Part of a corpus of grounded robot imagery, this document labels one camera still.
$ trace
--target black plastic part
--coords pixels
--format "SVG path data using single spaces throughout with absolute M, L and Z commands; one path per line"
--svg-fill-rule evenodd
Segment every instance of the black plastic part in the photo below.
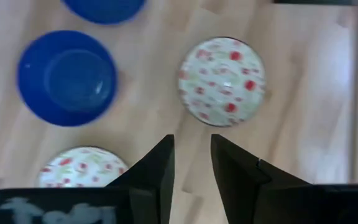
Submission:
M 340 6 L 355 6 L 357 0 L 274 0 L 277 4 L 325 4 Z
M 358 223 L 358 185 L 309 184 L 217 134 L 211 155 L 229 224 Z
M 175 175 L 173 147 L 173 135 L 166 136 L 105 188 L 0 190 L 0 224 L 17 223 L 15 218 L 17 220 L 24 213 L 14 211 L 23 209 L 23 206 L 32 210 L 33 215 L 28 216 L 27 211 L 27 221 L 18 224 L 45 223 L 43 219 L 51 212 L 59 213 L 62 219 L 70 219 L 91 210 L 98 211 L 101 217 L 103 209 L 114 209 L 114 220 L 109 217 L 113 221 L 108 224 L 169 224 Z M 60 220 L 59 223 L 107 222 L 85 215 L 83 220 Z

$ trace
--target wooden floor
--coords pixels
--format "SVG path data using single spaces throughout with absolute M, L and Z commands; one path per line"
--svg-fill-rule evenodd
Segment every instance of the wooden floor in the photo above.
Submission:
M 103 147 L 133 165 L 174 134 L 171 222 L 226 223 L 211 168 L 213 133 L 308 182 L 349 182 L 355 26 L 350 7 L 268 0 L 148 0 L 134 20 L 119 26 L 86 22 L 59 0 L 0 0 L 0 188 L 34 186 L 41 166 L 73 146 Z M 39 120 L 15 86 L 24 47 L 56 29 L 94 36 L 120 69 L 114 105 L 79 128 Z M 214 36 L 247 42 L 265 65 L 264 104 L 233 128 L 200 123 L 177 97 L 184 54 Z

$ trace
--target blue bowl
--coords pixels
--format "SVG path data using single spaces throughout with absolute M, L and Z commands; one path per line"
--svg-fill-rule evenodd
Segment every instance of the blue bowl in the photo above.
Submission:
M 117 88 L 116 68 L 97 40 L 61 30 L 41 36 L 24 51 L 17 84 L 37 116 L 78 126 L 108 109 Z
M 62 0 L 77 15 L 97 24 L 118 24 L 136 15 L 145 0 Z

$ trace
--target red flower pattern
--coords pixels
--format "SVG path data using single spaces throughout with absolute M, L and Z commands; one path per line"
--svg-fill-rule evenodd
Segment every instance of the red flower pattern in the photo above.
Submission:
M 230 53 L 230 59 L 231 60 L 238 61 L 238 60 L 241 60 L 241 58 L 242 58 L 242 54 L 240 52 L 233 51 L 233 52 Z
M 79 164 L 75 167 L 75 170 L 76 170 L 77 172 L 79 172 L 79 173 L 82 173 L 82 174 L 86 173 L 87 169 L 88 169 L 88 165 L 87 165 L 86 163 L 84 163 L 84 162 L 79 163 Z
M 59 162 L 59 165 L 64 166 L 72 162 L 72 158 L 67 158 Z
M 46 168 L 46 167 L 41 170 L 41 172 L 50 172 L 50 171 L 52 171 L 52 170 L 49 168 Z
M 179 78 L 180 78 L 181 80 L 187 80 L 187 79 L 188 79 L 187 73 L 186 73 L 185 71 L 183 71 L 183 70 L 180 70 L 180 71 L 179 71 L 178 76 L 179 76 Z
M 122 168 L 122 167 L 120 167 L 120 168 L 119 168 L 119 175 L 121 175 L 121 174 L 123 174 L 123 173 L 125 173 L 125 169 Z
M 224 106 L 224 110 L 228 113 L 234 113 L 237 111 L 237 106 L 234 103 L 228 103 Z
M 254 90 L 255 86 L 256 86 L 256 83 L 252 80 L 248 80 L 244 83 L 244 88 L 246 88 L 249 91 Z
M 204 88 L 202 87 L 197 87 L 196 88 L 196 93 L 200 94 L 200 95 L 203 95 L 204 94 Z
M 234 46 L 239 47 L 242 45 L 242 42 L 235 40 L 235 41 L 233 41 L 233 44 L 234 44 Z
M 196 58 L 200 58 L 200 57 L 206 57 L 206 58 L 209 58 L 210 56 L 212 55 L 211 52 L 208 52 L 204 49 L 199 49 L 197 51 L 197 54 L 196 54 Z
M 208 116 L 208 114 L 206 114 L 206 113 L 199 112 L 198 114 L 199 114 L 199 116 L 200 116 L 201 118 L 203 118 L 203 119 L 206 119 L 206 120 L 209 119 L 209 116 Z

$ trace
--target white bowl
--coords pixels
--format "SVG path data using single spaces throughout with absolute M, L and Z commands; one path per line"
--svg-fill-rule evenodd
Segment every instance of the white bowl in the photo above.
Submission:
M 265 70 L 247 44 L 217 37 L 198 44 L 178 74 L 183 104 L 200 121 L 232 126 L 252 117 L 262 104 Z
M 128 170 L 117 155 L 76 147 L 52 159 L 39 174 L 39 187 L 105 187 Z

